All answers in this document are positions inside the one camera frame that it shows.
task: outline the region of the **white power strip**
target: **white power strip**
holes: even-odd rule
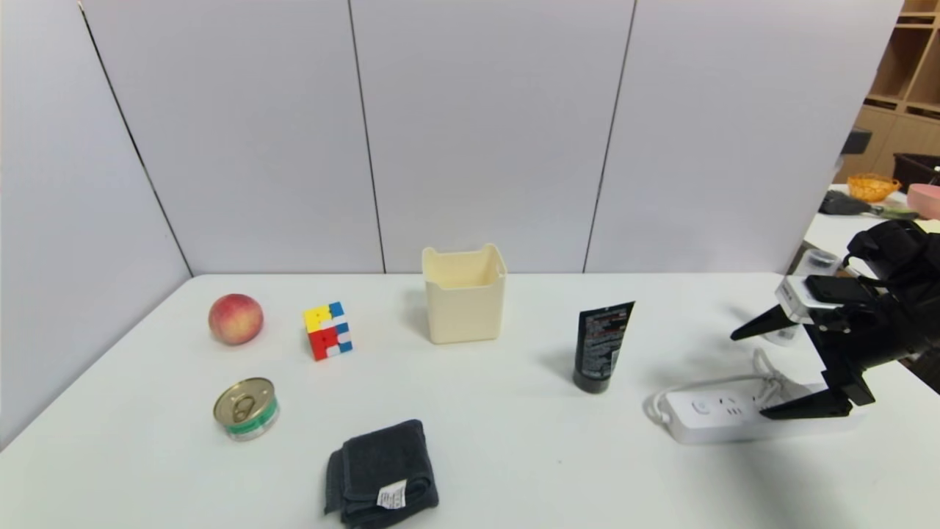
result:
[[[752,390],[718,388],[667,393],[662,407],[669,433],[684,444],[834,433],[855,428],[866,414],[864,409],[855,408],[848,417],[774,421],[761,415],[760,409],[781,404],[783,399],[775,396],[759,407],[761,387],[752,386]],[[824,384],[788,385],[791,398],[824,389]]]

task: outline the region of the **green label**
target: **green label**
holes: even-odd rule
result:
[[[274,416],[274,413],[277,411],[277,398],[273,397],[271,399],[271,404],[268,405],[258,417],[250,421],[245,421],[244,423],[238,423],[237,425],[226,426],[228,433],[232,435],[241,435],[243,433],[250,432],[254,429],[260,428],[268,423],[271,420],[271,417]]]

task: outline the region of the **white tag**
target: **white tag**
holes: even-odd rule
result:
[[[379,499],[375,502],[379,507],[386,509],[400,509],[405,506],[405,485],[408,485],[407,479],[391,485],[386,485],[379,489]]]

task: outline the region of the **peach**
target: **peach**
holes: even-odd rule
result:
[[[261,306],[244,294],[219,297],[209,309],[209,329],[224,344],[244,344],[258,335],[263,323]]]

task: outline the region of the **power cord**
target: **power cord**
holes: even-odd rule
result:
[[[663,411],[662,403],[663,399],[666,398],[668,393],[680,392],[685,390],[693,390],[695,388],[702,388],[706,386],[715,386],[718,384],[727,384],[730,382],[741,382],[743,380],[763,380],[763,386],[760,388],[760,393],[758,394],[757,405],[758,408],[767,404],[770,399],[774,398],[779,394],[783,394],[784,398],[789,398],[786,393],[786,385],[788,383],[794,383],[792,380],[787,378],[786,375],[778,371],[773,364],[770,363],[770,359],[767,358],[767,353],[763,349],[757,347],[754,349],[754,357],[751,360],[752,365],[754,366],[754,373],[752,375],[738,375],[736,377],[724,377],[724,378],[714,378],[712,380],[702,380],[700,382],[691,382],[688,384],[682,384],[679,386],[673,386],[658,392],[652,400],[652,417],[659,425],[666,425],[671,422],[672,418],[668,413]]]

